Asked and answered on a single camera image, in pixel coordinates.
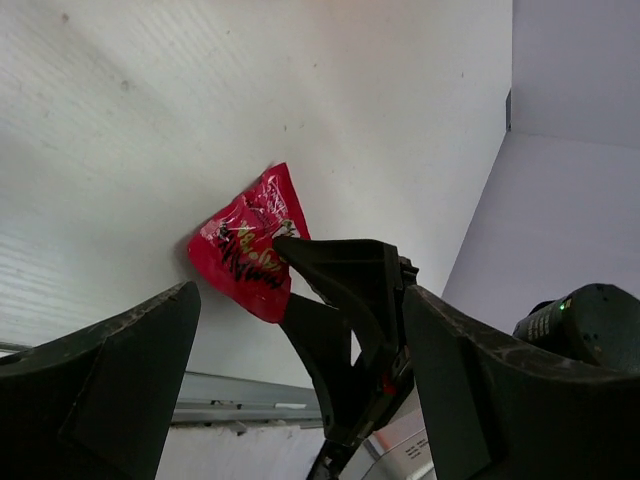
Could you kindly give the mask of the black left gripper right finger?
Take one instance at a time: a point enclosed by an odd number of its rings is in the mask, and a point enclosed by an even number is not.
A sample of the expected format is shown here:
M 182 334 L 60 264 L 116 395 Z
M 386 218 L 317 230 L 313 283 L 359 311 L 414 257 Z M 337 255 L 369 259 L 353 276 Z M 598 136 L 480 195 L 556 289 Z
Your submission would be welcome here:
M 410 287 L 405 331 L 440 479 L 635 479 L 639 371 L 540 349 Z

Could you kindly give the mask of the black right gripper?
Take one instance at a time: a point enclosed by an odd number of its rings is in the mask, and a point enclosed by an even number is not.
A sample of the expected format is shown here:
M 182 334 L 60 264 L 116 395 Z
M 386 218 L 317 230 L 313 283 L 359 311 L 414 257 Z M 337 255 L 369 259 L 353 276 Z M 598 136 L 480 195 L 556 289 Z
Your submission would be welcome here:
M 639 299 L 612 284 L 588 284 L 537 305 L 513 336 L 572 360 L 637 373 Z

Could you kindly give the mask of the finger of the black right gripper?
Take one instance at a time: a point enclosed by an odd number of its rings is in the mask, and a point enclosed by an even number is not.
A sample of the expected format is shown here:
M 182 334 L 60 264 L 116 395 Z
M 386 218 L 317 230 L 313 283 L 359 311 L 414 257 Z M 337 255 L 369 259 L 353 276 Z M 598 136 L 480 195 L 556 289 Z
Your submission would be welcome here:
M 315 389 L 325 438 L 352 447 L 381 429 L 414 388 L 407 368 L 394 378 L 351 361 L 352 329 L 336 308 L 293 294 L 281 329 L 302 360 Z
M 274 248 L 318 295 L 351 326 L 351 361 L 394 378 L 407 369 L 402 303 L 418 269 L 393 245 L 370 239 L 278 238 Z

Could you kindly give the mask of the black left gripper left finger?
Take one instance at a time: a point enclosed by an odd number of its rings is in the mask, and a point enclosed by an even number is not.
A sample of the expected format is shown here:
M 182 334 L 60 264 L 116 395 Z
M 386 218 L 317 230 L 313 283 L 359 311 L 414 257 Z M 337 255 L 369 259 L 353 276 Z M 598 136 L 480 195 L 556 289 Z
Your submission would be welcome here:
M 200 309 L 185 282 L 2 357 L 2 478 L 154 478 Z

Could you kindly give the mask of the red snack packet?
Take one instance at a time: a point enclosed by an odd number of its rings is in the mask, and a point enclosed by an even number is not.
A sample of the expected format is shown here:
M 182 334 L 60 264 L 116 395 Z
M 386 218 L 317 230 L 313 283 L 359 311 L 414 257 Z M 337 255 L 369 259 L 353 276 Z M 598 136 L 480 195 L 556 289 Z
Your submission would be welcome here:
M 289 265 L 274 249 L 279 236 L 310 238 L 286 163 L 266 169 L 200 227 L 188 258 L 216 290 L 277 324 L 291 294 Z

